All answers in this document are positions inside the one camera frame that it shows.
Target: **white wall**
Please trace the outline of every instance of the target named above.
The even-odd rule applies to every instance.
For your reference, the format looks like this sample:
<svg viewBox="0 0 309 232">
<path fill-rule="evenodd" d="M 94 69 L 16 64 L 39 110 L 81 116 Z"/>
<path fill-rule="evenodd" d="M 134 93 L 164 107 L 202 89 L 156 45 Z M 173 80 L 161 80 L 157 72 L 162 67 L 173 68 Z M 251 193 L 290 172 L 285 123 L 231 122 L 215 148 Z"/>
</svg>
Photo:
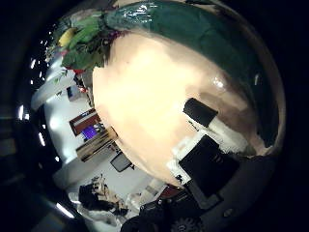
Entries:
<svg viewBox="0 0 309 232">
<path fill-rule="evenodd" d="M 104 152 L 97 155 L 101 156 L 103 159 L 99 163 L 93 162 L 89 165 L 86 161 L 82 163 L 84 165 L 79 166 L 79 168 L 77 168 L 77 166 L 74 168 L 75 170 L 77 169 L 78 172 L 83 172 L 84 168 L 89 170 L 89 167 L 94 167 L 91 171 L 84 172 L 83 178 L 79 178 L 79 181 L 70 185 L 70 187 L 67 188 L 67 192 L 78 192 L 79 186 L 90 184 L 93 177 L 102 174 L 106 179 L 108 187 L 114 190 L 120 197 L 126 199 L 127 195 L 130 193 L 141 192 L 153 178 L 137 167 L 135 167 L 134 170 L 129 167 L 123 172 L 118 172 L 112 164 L 110 164 L 110 161 L 116 156 L 116 153 L 108 153 L 106 150 L 104 150 Z"/>
<path fill-rule="evenodd" d="M 77 157 L 75 149 L 84 143 L 82 135 L 74 135 L 69 121 L 89 109 L 90 106 L 85 98 L 69 101 L 67 91 L 61 96 L 50 98 L 44 104 L 47 128 L 64 164 Z"/>
<path fill-rule="evenodd" d="M 75 85 L 73 81 L 74 72 L 68 71 L 65 76 L 58 76 L 58 80 L 51 78 L 42 85 L 37 92 L 31 98 L 31 108 L 38 110 L 48 99 L 55 96 L 60 91 L 66 91 L 66 89 L 72 85 Z"/>
</svg>

